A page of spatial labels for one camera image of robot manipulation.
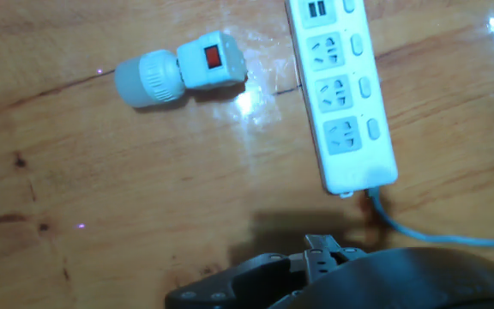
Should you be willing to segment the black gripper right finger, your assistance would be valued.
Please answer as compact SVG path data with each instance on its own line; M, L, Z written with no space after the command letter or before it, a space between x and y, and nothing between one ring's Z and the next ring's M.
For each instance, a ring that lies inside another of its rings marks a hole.
M359 248L340 246L330 234L307 234L304 240L309 247L303 254L308 283L335 271L341 264L367 255Z

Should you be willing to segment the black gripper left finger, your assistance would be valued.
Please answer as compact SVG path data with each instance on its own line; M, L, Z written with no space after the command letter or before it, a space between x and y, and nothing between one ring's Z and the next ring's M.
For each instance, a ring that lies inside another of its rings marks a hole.
M290 268L289 257L265 253L171 291L165 309L267 308L288 293Z

